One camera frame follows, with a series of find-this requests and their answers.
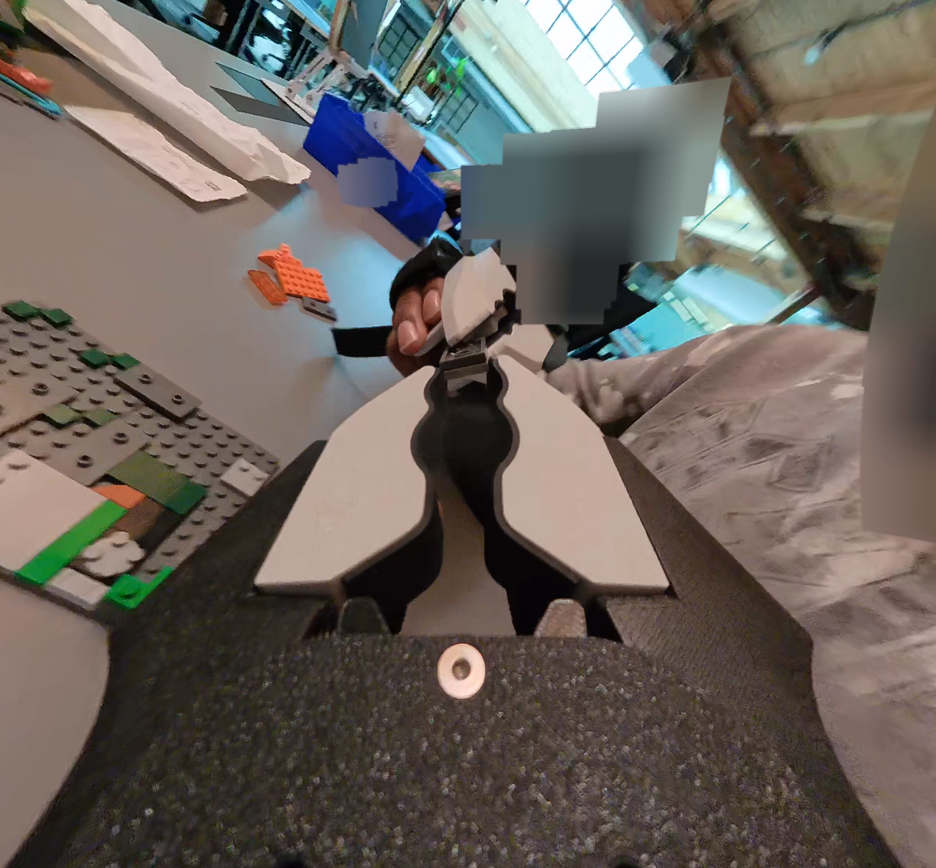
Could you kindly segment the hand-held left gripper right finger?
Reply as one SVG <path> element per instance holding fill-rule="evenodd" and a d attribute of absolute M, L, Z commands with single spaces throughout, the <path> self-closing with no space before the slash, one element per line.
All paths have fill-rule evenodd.
<path fill-rule="evenodd" d="M 511 430 L 494 479 L 503 531 L 591 595 L 661 594 L 669 579 L 601 429 L 516 360 L 496 360 Z"/>

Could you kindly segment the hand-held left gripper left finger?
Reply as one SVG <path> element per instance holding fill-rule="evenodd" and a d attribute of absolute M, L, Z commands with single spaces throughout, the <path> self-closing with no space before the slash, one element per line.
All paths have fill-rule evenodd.
<path fill-rule="evenodd" d="M 428 526 L 435 494 L 417 441 L 437 374 L 421 368 L 333 431 L 253 579 L 260 593 L 341 598 Z"/>

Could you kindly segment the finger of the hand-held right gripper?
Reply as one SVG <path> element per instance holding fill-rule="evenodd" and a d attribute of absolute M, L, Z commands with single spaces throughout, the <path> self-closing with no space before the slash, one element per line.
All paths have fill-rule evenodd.
<path fill-rule="evenodd" d="M 497 252 L 464 255 L 447 273 L 441 301 L 441 323 L 448 346 L 467 340 L 495 313 L 516 281 Z"/>
<path fill-rule="evenodd" d="M 555 336 L 544 324 L 515 324 L 501 336 L 501 372 L 514 368 L 540 376 Z"/>

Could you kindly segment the dark grey thin lego plate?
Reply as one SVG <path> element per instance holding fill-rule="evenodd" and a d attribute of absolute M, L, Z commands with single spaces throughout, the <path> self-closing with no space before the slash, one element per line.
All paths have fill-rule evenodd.
<path fill-rule="evenodd" d="M 488 348 L 485 337 L 450 346 L 439 360 L 449 394 L 456 394 L 469 383 L 486 383 Z"/>

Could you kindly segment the large orange lego plate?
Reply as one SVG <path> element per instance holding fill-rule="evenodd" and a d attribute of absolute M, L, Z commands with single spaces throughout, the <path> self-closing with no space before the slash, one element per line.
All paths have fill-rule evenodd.
<path fill-rule="evenodd" d="M 257 259 L 273 271 L 279 287 L 286 296 L 310 298 L 326 304 L 331 301 L 321 273 L 305 266 L 287 244 L 262 251 L 257 255 Z"/>

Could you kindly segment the grey and orange lego build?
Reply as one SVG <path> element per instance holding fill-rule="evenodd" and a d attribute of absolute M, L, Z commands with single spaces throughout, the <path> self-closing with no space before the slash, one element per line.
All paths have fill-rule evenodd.
<path fill-rule="evenodd" d="M 1 310 L 2 579 L 89 616 L 133 610 L 278 460 L 59 308 Z"/>

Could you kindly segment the turquoise lego tool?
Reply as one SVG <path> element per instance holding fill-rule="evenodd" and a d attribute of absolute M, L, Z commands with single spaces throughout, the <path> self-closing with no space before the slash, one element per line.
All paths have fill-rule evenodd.
<path fill-rule="evenodd" d="M 55 102 L 36 94 L 3 75 L 1 75 L 1 96 L 19 105 L 28 106 L 51 118 L 61 118 L 63 116 L 62 109 Z"/>

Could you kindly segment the person's right hand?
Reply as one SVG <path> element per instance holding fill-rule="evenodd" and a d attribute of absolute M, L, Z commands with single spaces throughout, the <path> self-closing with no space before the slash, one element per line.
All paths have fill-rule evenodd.
<path fill-rule="evenodd" d="M 397 297 L 385 352 L 393 368 L 404 378 L 429 363 L 429 357 L 420 356 L 419 352 L 429 331 L 441 320 L 444 285 L 443 277 L 434 277 L 403 289 Z"/>

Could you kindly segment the blue plastic storage bin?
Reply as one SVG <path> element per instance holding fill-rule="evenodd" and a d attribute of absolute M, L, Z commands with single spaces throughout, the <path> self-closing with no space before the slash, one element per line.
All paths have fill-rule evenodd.
<path fill-rule="evenodd" d="M 345 99 L 324 95 L 303 149 L 338 181 L 344 205 L 369 207 L 412 241 L 428 238 L 445 210 L 430 175 L 425 137 L 403 120 L 400 129 L 377 123 L 389 112 L 358 113 Z"/>

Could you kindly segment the grey spotted sweatshirt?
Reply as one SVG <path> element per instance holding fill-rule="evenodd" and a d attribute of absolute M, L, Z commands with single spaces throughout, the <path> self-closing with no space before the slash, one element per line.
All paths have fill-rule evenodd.
<path fill-rule="evenodd" d="M 934 866 L 934 548 L 863 525 L 867 342 L 727 329 L 624 442 L 808 630 L 819 704 L 862 802 L 907 866 Z"/>

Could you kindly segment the small white stand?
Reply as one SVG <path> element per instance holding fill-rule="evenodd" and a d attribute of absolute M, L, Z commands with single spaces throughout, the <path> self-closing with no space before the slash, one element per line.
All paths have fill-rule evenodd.
<path fill-rule="evenodd" d="M 345 84 L 355 85 L 370 78 L 368 66 L 361 67 L 344 49 L 345 24 L 349 15 L 357 18 L 353 0 L 336 0 L 329 44 L 315 59 L 302 64 L 286 84 L 264 77 L 261 83 L 294 112 L 311 123 L 323 95 Z"/>

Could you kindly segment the large printed paper bag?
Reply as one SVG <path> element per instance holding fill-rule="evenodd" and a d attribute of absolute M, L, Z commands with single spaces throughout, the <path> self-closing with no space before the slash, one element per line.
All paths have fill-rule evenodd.
<path fill-rule="evenodd" d="M 145 43 L 87 0 L 26 0 L 26 20 L 240 179 L 298 185 L 310 170 L 184 86 Z"/>

